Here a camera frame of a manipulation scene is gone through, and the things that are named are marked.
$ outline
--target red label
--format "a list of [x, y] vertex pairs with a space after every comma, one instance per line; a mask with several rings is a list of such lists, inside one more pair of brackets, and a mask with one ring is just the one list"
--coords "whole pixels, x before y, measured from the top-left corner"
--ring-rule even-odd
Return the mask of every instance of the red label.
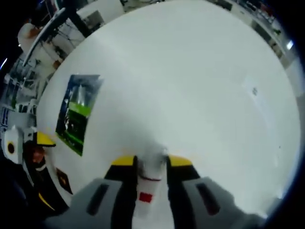
[[139, 197], [140, 201], [150, 203], [152, 199], [153, 199], [152, 194], [140, 192], [140, 197]]

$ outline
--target red sticker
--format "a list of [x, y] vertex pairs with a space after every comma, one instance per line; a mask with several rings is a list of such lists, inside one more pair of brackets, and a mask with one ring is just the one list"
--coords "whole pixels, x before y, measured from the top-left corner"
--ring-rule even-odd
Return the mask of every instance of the red sticker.
[[140, 197], [139, 197], [140, 201], [150, 203], [152, 199], [153, 199], [152, 194], [140, 192]]

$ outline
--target white curved surface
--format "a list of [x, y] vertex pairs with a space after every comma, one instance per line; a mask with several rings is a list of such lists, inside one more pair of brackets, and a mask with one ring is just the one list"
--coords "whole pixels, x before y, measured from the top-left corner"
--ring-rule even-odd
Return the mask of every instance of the white curved surface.
[[156, 141], [192, 160], [245, 212], [264, 214], [281, 197], [300, 145], [295, 97], [273, 51], [229, 12], [172, 1], [103, 26], [54, 74], [37, 109], [39, 130], [55, 134], [75, 73], [105, 80], [83, 156], [59, 139], [51, 153], [74, 193], [103, 177], [118, 155]]

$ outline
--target black slot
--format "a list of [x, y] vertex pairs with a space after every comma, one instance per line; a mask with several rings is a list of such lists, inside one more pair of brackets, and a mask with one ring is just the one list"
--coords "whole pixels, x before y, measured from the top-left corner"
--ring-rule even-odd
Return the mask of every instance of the black slot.
[[216, 201], [216, 198], [212, 194], [212, 192], [208, 189], [205, 184], [197, 185], [198, 191], [200, 196], [202, 197], [203, 203], [206, 207], [206, 210], [210, 216], [216, 215], [219, 210], [220, 206]]
[[92, 216], [96, 215], [108, 187], [109, 187], [108, 185], [100, 185], [99, 188], [96, 190], [96, 192], [94, 193], [94, 195], [87, 207], [87, 213], [89, 215], [92, 215]]

